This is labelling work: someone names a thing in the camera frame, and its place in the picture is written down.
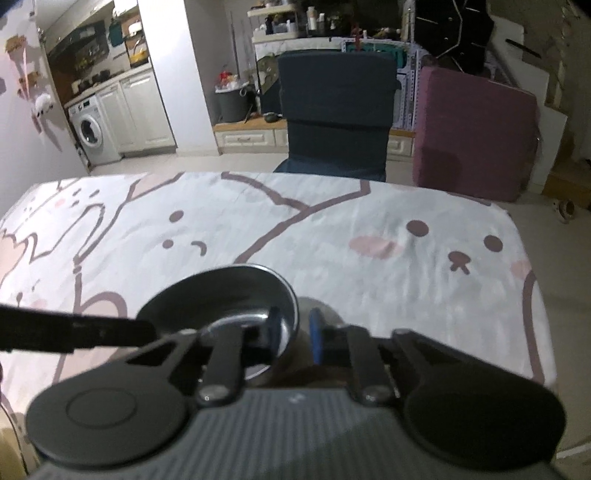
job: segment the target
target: drawer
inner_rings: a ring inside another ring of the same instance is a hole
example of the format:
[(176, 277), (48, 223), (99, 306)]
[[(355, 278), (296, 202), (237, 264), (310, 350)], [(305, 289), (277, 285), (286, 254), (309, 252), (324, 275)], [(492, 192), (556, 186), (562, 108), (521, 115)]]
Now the drawer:
[(286, 129), (275, 130), (275, 143), (278, 147), (287, 147), (289, 145)]
[(390, 135), (388, 140), (388, 156), (410, 157), (413, 152), (413, 139), (408, 137), (396, 137)]
[(273, 130), (216, 132), (218, 147), (274, 147)]

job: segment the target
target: washing machine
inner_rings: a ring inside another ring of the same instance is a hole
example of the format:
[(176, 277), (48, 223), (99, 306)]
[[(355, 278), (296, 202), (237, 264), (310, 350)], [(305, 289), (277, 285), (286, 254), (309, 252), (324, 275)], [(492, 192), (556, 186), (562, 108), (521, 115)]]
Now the washing machine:
[(95, 96), (71, 106), (68, 116), (92, 166), (121, 159)]

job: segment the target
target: pink cushion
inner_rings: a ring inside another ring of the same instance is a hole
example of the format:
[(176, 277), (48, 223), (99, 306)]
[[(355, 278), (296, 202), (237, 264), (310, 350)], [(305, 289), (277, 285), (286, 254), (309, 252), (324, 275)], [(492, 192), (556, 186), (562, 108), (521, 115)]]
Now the pink cushion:
[(417, 186), (512, 202), (537, 134), (535, 96), (437, 67), (421, 70), (413, 180)]

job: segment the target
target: washing machine door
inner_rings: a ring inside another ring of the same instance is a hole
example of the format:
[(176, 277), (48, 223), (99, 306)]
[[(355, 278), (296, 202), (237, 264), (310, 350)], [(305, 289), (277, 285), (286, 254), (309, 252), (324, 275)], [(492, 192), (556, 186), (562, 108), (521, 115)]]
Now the washing machine door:
[(78, 137), (85, 147), (100, 148), (103, 144), (103, 132), (91, 115), (82, 115), (78, 119)]

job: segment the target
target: wooden countertop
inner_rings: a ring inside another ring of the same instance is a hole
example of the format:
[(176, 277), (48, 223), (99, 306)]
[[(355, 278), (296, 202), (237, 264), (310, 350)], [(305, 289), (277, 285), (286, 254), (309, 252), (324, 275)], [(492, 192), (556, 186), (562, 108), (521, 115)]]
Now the wooden countertop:
[[(214, 132), (239, 132), (242, 130), (281, 130), (287, 128), (287, 120), (281, 119), (272, 124), (265, 122), (263, 117), (251, 118), (247, 122), (237, 122), (235, 124), (217, 124), (213, 126)], [(397, 137), (414, 138), (414, 132), (407, 130), (390, 129), (390, 135)]]
[(69, 108), (72, 105), (75, 105), (76, 103), (79, 103), (82, 100), (86, 100), (88, 97), (93, 96), (95, 93), (98, 93), (101, 90), (104, 90), (104, 89), (110, 87), (111, 85), (114, 85), (115, 83), (120, 82), (121, 80), (125, 80), (126, 78), (129, 78), (133, 75), (145, 72), (146, 70), (150, 70), (151, 68), (152, 68), (152, 63), (149, 61), (148, 63), (140, 65), (139, 67), (132, 68), (130, 70), (127, 70), (126, 72), (123, 72), (123, 73), (117, 75), (116, 77), (110, 78), (106, 82), (97, 83), (96, 85), (84, 90), (84, 92), (82, 92), (80, 95), (74, 97), (69, 102), (65, 103), (64, 108)]

